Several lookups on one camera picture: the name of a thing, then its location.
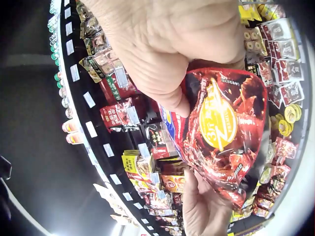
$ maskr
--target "finger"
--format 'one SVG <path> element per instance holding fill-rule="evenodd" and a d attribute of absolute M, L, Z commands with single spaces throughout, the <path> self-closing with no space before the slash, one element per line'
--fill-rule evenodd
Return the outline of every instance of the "finger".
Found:
<path fill-rule="evenodd" d="M 183 194 L 183 211 L 185 213 L 192 211 L 197 205 L 198 201 L 198 181 L 189 169 L 184 170 L 185 185 Z"/>

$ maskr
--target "round snack container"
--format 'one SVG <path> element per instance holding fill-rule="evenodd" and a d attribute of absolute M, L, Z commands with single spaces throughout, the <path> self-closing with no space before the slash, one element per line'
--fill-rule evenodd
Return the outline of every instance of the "round snack container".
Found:
<path fill-rule="evenodd" d="M 70 144 L 81 144 L 83 143 L 83 134 L 76 131 L 67 135 L 66 140 Z"/>
<path fill-rule="evenodd" d="M 293 107 L 288 106 L 284 110 L 284 117 L 286 121 L 290 124 L 293 124 L 296 120 L 296 113 Z"/>
<path fill-rule="evenodd" d="M 77 127 L 75 121 L 73 119 L 70 119 L 62 124 L 62 130 L 66 133 L 72 133 L 78 131 L 79 128 Z"/>

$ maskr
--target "product label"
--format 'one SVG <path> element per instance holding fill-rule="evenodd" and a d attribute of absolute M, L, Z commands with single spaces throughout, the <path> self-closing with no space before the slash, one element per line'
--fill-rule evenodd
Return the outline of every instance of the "product label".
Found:
<path fill-rule="evenodd" d="M 211 82 L 199 114 L 200 130 L 210 146 L 223 151 L 235 138 L 237 118 L 232 106 L 221 97 L 215 79 L 212 78 Z"/>

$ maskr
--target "red package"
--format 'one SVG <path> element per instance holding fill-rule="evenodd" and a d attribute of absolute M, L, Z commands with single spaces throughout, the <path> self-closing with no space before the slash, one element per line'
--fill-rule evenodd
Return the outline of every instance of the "red package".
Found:
<path fill-rule="evenodd" d="M 280 137 L 276 138 L 276 155 L 294 159 L 296 152 L 297 146 L 292 142 Z"/>
<path fill-rule="evenodd" d="M 295 60 L 277 60 L 275 62 L 277 84 L 304 80 L 301 65 Z"/>
<path fill-rule="evenodd" d="M 145 129 L 146 137 L 151 142 L 151 153 L 154 159 L 177 155 L 164 123 L 149 124 Z"/>
<path fill-rule="evenodd" d="M 101 117 L 107 129 L 120 125 L 137 125 L 145 117 L 140 97 L 127 98 L 124 102 L 100 109 Z"/>
<path fill-rule="evenodd" d="M 106 97 L 108 104 L 115 104 L 122 98 L 129 98 L 137 93 L 136 87 L 131 83 L 127 76 L 127 86 L 120 88 L 116 79 L 116 74 L 113 73 L 111 76 L 102 79 L 100 87 Z"/>
<path fill-rule="evenodd" d="M 268 101 L 271 101 L 278 109 L 280 109 L 282 103 L 282 96 L 278 85 L 273 85 L 267 88 Z"/>
<path fill-rule="evenodd" d="M 190 116 L 161 107 L 161 117 L 181 158 L 240 208 L 246 194 L 238 185 L 259 150 L 266 87 L 254 74 L 222 68 L 188 72 L 182 89 L 189 93 L 191 86 L 198 97 Z"/>
<path fill-rule="evenodd" d="M 304 93 L 299 81 L 291 82 L 279 88 L 284 105 L 304 100 Z"/>

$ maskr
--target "price tag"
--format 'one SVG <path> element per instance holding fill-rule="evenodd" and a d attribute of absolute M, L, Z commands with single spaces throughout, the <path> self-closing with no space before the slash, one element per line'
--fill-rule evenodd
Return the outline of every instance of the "price tag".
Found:
<path fill-rule="evenodd" d="M 88 128 L 91 138 L 96 137 L 97 133 L 95 131 L 92 121 L 86 122 L 85 125 Z"/>
<path fill-rule="evenodd" d="M 161 200 L 166 198 L 165 192 L 163 190 L 157 191 L 157 195 Z"/>
<path fill-rule="evenodd" d="M 127 108 L 127 114 L 128 114 L 130 122 L 133 125 L 140 124 L 140 121 L 139 121 L 139 118 L 138 118 L 138 114 L 137 114 L 136 108 L 134 106 Z"/>
<path fill-rule="evenodd" d="M 160 176 L 158 172 L 150 173 L 150 179 L 153 184 L 160 183 Z"/>
<path fill-rule="evenodd" d="M 83 97 L 90 108 L 95 106 L 95 102 L 89 92 L 86 92 L 85 94 L 83 94 Z"/>
<path fill-rule="evenodd" d="M 141 204 L 139 202 L 134 203 L 134 206 L 138 209 L 143 209 L 143 206 L 141 206 Z"/>
<path fill-rule="evenodd" d="M 72 22 L 66 24 L 66 35 L 72 34 Z"/>
<path fill-rule="evenodd" d="M 73 82 L 80 79 L 78 66 L 76 64 L 70 67 L 70 71 L 71 71 L 71 76 L 72 76 Z"/>
<path fill-rule="evenodd" d="M 132 197 L 131 197 L 130 193 L 123 193 L 123 196 L 125 197 L 125 199 L 127 201 L 132 201 Z"/>
<path fill-rule="evenodd" d="M 118 82 L 118 86 L 120 88 L 127 87 L 128 86 L 128 81 L 127 81 L 127 76 L 125 74 L 125 69 L 123 67 L 115 69 L 115 74 Z"/>
<path fill-rule="evenodd" d="M 66 47 L 67 47 L 67 54 L 68 54 L 68 56 L 69 56 L 71 53 L 74 53 L 74 48 L 73 48 L 72 39 L 69 40 L 68 42 L 66 42 Z"/>
<path fill-rule="evenodd" d="M 146 143 L 138 144 L 138 148 L 142 157 L 151 157 L 148 147 L 146 146 Z"/>
<path fill-rule="evenodd" d="M 70 9 L 70 7 L 65 10 L 65 19 L 67 19 L 69 16 L 71 16 L 71 9 Z"/>
<path fill-rule="evenodd" d="M 108 157 L 114 156 L 113 150 L 112 150 L 112 148 L 111 148 L 111 146 L 110 146 L 109 143 L 104 144 L 104 145 L 103 145 L 103 148 L 104 148 L 104 150 L 105 150 L 105 152 L 106 152 L 106 155 L 107 155 Z"/>
<path fill-rule="evenodd" d="M 121 181 L 119 180 L 117 175 L 113 174 L 113 175 L 110 175 L 110 177 L 113 180 L 113 182 L 115 183 L 115 185 L 121 184 Z"/>
<path fill-rule="evenodd" d="M 149 223 L 147 219 L 141 219 L 141 220 L 142 220 L 142 222 L 143 222 L 144 224 L 148 224 L 148 223 Z"/>

